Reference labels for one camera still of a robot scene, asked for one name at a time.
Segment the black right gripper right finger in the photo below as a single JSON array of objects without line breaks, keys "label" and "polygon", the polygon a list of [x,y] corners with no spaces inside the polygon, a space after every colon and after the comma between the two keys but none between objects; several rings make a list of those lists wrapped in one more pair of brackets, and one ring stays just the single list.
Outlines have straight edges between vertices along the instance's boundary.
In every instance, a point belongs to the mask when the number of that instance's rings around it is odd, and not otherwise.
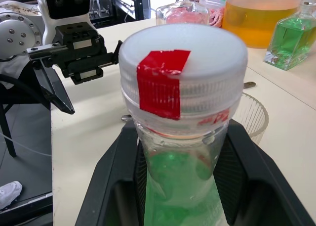
[{"label": "black right gripper right finger", "polygon": [[230,226],[315,225],[274,160],[234,120],[214,178]]}]

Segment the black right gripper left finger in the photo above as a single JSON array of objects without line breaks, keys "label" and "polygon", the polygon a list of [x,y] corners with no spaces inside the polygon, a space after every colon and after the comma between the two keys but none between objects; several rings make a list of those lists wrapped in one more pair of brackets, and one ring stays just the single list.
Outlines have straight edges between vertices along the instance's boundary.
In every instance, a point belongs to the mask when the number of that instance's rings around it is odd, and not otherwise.
[{"label": "black right gripper left finger", "polygon": [[98,161],[76,225],[142,226],[147,163],[133,121]]}]

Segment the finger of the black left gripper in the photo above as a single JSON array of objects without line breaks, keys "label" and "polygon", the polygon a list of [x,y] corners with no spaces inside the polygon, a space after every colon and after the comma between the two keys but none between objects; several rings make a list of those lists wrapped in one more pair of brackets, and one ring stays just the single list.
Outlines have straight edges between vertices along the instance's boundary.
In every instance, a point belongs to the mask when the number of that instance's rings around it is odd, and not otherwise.
[{"label": "finger of the black left gripper", "polygon": [[41,62],[33,62],[33,69],[44,97],[60,111],[73,115],[74,107],[56,71]]},{"label": "finger of the black left gripper", "polygon": [[118,44],[117,44],[117,46],[116,46],[116,49],[115,49],[115,51],[113,52],[112,63],[118,63],[118,62],[119,62],[119,49],[120,49],[122,43],[123,43],[123,42],[122,42],[121,40],[118,41]]}]

